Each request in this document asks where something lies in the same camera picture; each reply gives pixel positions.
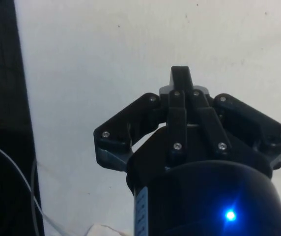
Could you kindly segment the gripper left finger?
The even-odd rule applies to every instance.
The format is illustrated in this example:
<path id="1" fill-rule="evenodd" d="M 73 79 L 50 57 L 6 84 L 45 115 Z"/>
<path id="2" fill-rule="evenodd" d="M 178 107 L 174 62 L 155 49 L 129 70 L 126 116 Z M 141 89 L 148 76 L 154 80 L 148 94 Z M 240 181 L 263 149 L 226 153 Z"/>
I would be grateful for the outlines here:
<path id="1" fill-rule="evenodd" d="M 94 130 L 97 163 L 120 172 L 154 171 L 186 159 L 188 68 L 173 66 L 159 94 L 145 93 Z"/>

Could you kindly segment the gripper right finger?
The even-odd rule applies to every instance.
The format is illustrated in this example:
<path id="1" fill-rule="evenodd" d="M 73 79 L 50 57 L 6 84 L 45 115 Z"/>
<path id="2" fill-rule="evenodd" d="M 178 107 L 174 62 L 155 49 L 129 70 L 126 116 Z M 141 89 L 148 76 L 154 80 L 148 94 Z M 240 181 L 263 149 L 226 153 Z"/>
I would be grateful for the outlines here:
<path id="1" fill-rule="evenodd" d="M 280 122 L 229 94 L 212 98 L 193 85 L 187 66 L 181 67 L 181 89 L 216 158 L 255 169 L 281 168 Z"/>

